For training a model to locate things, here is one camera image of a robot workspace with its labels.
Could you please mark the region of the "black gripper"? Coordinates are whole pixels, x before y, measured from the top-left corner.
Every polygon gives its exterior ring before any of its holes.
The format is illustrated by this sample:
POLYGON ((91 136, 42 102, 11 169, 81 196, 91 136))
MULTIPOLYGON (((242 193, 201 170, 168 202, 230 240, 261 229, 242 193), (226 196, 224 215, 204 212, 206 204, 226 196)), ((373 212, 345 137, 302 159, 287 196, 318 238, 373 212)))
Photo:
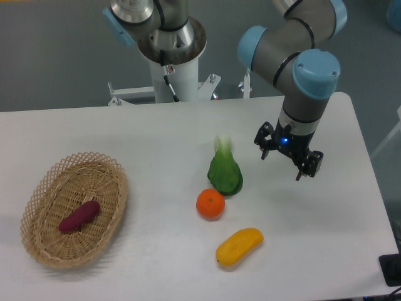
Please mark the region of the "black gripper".
POLYGON ((258 129, 254 143, 262 152, 262 160, 265 160, 271 150, 276 149, 294 159, 298 168, 296 181, 299 181, 302 176, 315 177, 320 170, 324 154, 317 150, 310 150, 310 142, 314 134, 314 122, 281 122, 279 120, 275 130, 269 122, 265 122, 258 129))

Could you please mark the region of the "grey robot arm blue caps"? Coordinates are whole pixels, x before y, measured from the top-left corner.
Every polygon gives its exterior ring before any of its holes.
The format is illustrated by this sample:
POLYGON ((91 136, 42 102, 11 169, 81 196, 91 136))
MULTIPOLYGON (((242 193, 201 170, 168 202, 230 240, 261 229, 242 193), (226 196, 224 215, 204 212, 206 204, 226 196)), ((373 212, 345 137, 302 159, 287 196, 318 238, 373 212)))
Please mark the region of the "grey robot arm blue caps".
MULTIPOLYGON (((336 57, 318 45, 344 27, 347 11, 342 1, 275 6, 285 19, 282 27, 253 26, 237 47, 239 61, 284 95, 277 124, 263 124, 254 141, 263 156, 276 150, 293 161, 299 176, 314 177, 323 154, 309 145, 340 77, 336 57)), ((111 1, 103 16, 120 42, 137 45, 149 62, 157 102, 204 99, 198 59, 206 32, 189 15, 187 1, 111 1)))

